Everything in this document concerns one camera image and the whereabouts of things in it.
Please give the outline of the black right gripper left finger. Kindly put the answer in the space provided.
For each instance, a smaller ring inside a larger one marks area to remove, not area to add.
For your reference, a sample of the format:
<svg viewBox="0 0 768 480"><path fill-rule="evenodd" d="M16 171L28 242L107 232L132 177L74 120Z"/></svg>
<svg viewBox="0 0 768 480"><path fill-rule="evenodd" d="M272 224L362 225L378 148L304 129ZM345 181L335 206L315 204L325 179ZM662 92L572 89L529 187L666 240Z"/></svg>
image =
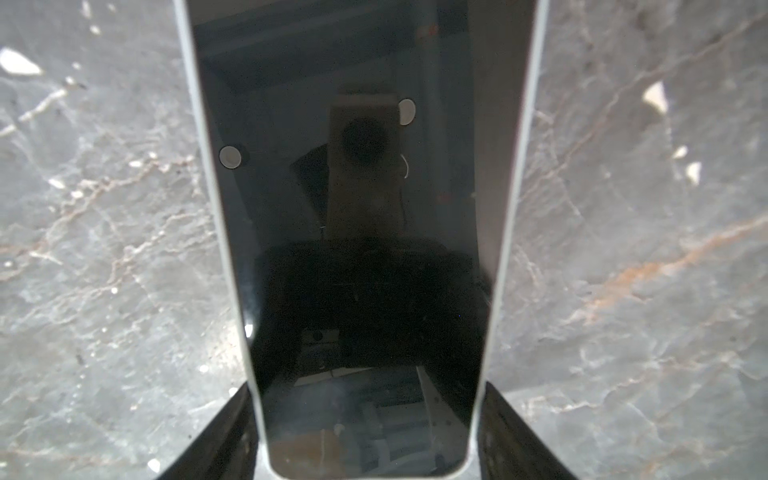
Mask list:
<svg viewBox="0 0 768 480"><path fill-rule="evenodd" d="M160 480L251 480L259 435L253 399L244 383Z"/></svg>

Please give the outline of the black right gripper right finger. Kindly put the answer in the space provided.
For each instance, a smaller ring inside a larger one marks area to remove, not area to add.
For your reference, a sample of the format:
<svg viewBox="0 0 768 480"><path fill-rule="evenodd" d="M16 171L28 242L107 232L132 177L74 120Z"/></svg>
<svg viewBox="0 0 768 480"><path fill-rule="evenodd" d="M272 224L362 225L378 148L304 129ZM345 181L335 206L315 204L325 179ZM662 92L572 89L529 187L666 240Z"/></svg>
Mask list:
<svg viewBox="0 0 768 480"><path fill-rule="evenodd" d="M485 386L477 431L483 480L576 480L491 382Z"/></svg>

